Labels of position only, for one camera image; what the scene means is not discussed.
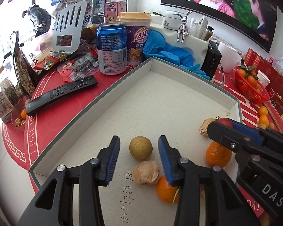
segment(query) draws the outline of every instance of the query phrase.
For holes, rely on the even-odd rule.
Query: pink garment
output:
[[[235,18],[235,12],[232,10],[232,8],[224,0],[223,0],[223,3],[221,3],[221,5],[219,6],[219,8],[217,10]]]

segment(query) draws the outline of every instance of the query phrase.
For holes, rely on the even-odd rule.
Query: paper towel roll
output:
[[[222,55],[220,64],[222,65],[224,72],[230,73],[231,70],[240,63],[241,56],[234,48],[224,44],[223,42],[220,43],[218,49]]]

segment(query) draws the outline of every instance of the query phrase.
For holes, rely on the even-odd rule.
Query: blue and white can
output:
[[[106,75],[123,73],[127,68],[127,31],[122,22],[100,24],[97,29],[97,55],[100,71]]]

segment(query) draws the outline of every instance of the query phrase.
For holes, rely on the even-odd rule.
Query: remote control button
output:
[[[64,89],[65,90],[72,90],[75,88],[75,86],[77,85],[76,82],[71,82],[71,83],[68,83],[67,85],[64,86]]]

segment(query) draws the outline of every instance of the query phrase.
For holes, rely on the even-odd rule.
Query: tv frame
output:
[[[278,16],[278,7],[271,1],[272,5],[277,8],[277,16]],[[232,18],[231,16],[228,16],[216,9],[207,7],[205,5],[198,4],[194,1],[187,1],[187,0],[161,0],[161,5],[165,6],[171,6],[171,7],[177,7],[185,10],[191,10],[196,13],[203,14],[205,16],[208,16],[210,18],[216,19],[219,22],[222,22],[240,33],[247,36],[249,39],[257,43],[259,46],[261,46],[266,52],[270,51],[273,38],[275,35],[275,30],[272,35],[271,41],[264,40],[259,34],[257,34],[253,29],[248,27],[247,25],[243,24],[237,19]]]

